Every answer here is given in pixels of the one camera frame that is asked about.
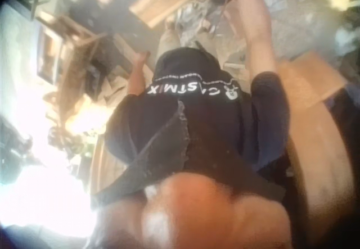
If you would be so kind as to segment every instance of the white logo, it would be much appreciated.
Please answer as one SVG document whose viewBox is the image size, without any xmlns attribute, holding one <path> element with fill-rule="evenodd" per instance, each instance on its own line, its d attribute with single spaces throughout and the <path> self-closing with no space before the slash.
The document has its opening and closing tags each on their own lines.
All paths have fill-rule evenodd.
<svg viewBox="0 0 360 249">
<path fill-rule="evenodd" d="M 226 90 L 226 96 L 230 99 L 230 100 L 235 100 L 238 98 L 238 94 L 237 91 L 235 91 L 237 89 L 237 87 L 235 87 L 234 85 L 232 86 L 232 89 L 229 89 L 229 87 L 224 86 L 225 90 Z"/>
</svg>

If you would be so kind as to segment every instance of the black shirt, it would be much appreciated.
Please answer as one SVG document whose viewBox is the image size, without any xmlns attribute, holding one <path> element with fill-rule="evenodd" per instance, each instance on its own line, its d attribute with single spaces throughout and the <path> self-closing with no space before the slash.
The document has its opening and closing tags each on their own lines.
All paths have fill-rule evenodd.
<svg viewBox="0 0 360 249">
<path fill-rule="evenodd" d="M 251 95 L 206 52 L 181 48 L 165 53 L 152 84 L 140 96 L 127 96 L 107 125 L 109 151 L 129 166 L 95 196 L 98 204 L 182 171 L 209 176 L 234 193 L 279 200 L 282 191 L 253 170 L 284 152 L 286 97 L 274 73 L 259 74 Z"/>
</svg>

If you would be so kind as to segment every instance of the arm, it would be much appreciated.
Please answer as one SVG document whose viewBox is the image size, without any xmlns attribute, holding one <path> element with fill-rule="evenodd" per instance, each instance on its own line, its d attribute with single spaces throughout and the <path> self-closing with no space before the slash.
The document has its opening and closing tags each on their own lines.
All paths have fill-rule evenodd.
<svg viewBox="0 0 360 249">
<path fill-rule="evenodd" d="M 129 77 L 127 94 L 139 96 L 145 90 L 146 86 L 142 69 L 149 55 L 149 52 L 139 53 L 133 61 L 133 70 Z"/>
<path fill-rule="evenodd" d="M 247 44 L 251 114 L 256 123 L 254 133 L 258 160 L 253 169 L 259 170 L 279 158 L 285 150 L 289 133 L 289 106 L 276 74 L 271 18 L 264 0 L 238 0 L 238 8 Z"/>
<path fill-rule="evenodd" d="M 264 0 L 238 0 L 238 8 L 247 44 L 251 79 L 265 71 L 276 73 L 271 19 Z"/>
</svg>

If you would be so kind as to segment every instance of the bright light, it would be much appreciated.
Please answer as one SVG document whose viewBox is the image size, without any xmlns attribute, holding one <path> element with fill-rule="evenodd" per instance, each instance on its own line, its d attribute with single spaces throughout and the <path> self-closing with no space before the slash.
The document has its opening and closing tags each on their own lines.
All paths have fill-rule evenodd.
<svg viewBox="0 0 360 249">
<path fill-rule="evenodd" d="M 15 184 L 0 191 L 0 222 L 41 225 L 65 236 L 91 235 L 96 213 L 80 181 L 65 171 L 27 167 Z"/>
</svg>

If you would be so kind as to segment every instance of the person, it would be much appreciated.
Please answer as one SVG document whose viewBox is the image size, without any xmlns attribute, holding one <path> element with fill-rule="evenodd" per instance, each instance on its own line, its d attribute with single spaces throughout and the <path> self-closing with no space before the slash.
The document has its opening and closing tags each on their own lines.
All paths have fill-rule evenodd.
<svg viewBox="0 0 360 249">
<path fill-rule="evenodd" d="M 105 142 L 126 171 L 93 196 L 88 248 L 291 248 L 282 188 L 256 171 L 284 153 L 289 107 L 263 0 L 238 0 L 251 96 L 168 27 L 154 78 L 133 63 Z"/>
</svg>

